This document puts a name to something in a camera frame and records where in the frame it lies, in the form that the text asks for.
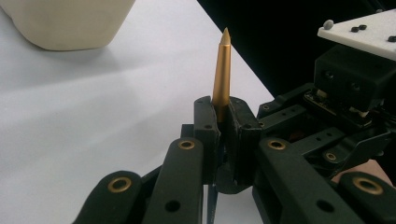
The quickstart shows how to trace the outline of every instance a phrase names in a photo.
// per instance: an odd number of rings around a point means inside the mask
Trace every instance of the golden cylindrical object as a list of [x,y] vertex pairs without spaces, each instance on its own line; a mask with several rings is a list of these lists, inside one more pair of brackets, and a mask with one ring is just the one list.
[[219,43],[218,61],[216,65],[215,84],[212,105],[215,108],[217,122],[223,122],[230,103],[230,72],[231,72],[231,38],[225,28]]

